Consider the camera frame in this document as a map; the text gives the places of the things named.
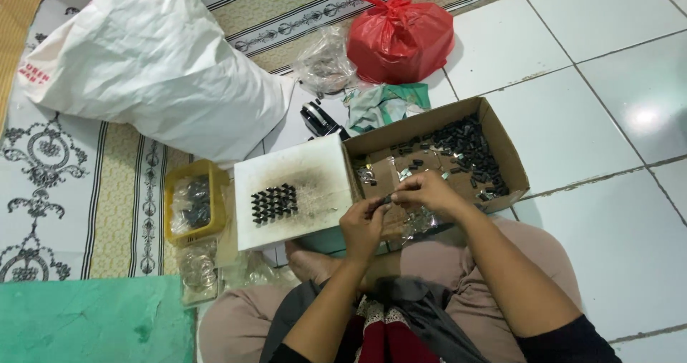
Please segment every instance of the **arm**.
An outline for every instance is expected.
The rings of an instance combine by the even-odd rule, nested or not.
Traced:
[[[580,317],[577,306],[508,240],[485,214],[458,196],[432,171],[399,184],[392,200],[403,207],[425,205],[461,225],[489,291],[516,336],[540,335]]]
[[[339,220],[346,258],[284,338],[284,344],[311,362],[332,362],[337,355],[356,290],[379,247],[389,208],[377,207],[380,200],[362,200]]]

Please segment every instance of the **beige pants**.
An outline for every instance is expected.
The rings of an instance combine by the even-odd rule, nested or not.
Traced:
[[[581,308],[570,260],[542,229],[496,218],[494,223],[522,253]],[[426,241],[379,256],[370,275],[400,274],[434,281],[455,292],[446,312],[492,362],[525,362],[503,314],[491,297],[470,250]],[[225,292],[208,309],[199,330],[204,363],[257,362],[273,316],[289,289],[258,286]]]

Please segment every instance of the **black sleeve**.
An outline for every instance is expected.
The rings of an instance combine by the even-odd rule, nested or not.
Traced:
[[[303,355],[289,348],[286,344],[281,343],[274,351],[274,355],[269,360],[269,363],[311,363]]]
[[[620,363],[613,348],[599,336],[584,315],[554,331],[515,340],[528,363]]]

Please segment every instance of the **green cloth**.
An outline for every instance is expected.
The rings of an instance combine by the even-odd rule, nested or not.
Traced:
[[[366,91],[356,89],[343,99],[348,103],[346,128],[357,133],[377,129],[407,117],[407,112],[430,109],[427,84],[374,86]]]
[[[178,276],[0,284],[0,362],[191,363]]]

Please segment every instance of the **hand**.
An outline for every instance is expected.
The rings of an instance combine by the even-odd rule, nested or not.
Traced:
[[[379,248],[382,219],[391,205],[379,205],[382,198],[361,200],[339,219],[346,242],[346,258],[368,265]]]
[[[457,206],[468,204],[437,171],[425,171],[404,179],[391,195],[391,200],[404,209],[424,205],[445,217],[451,216]]]

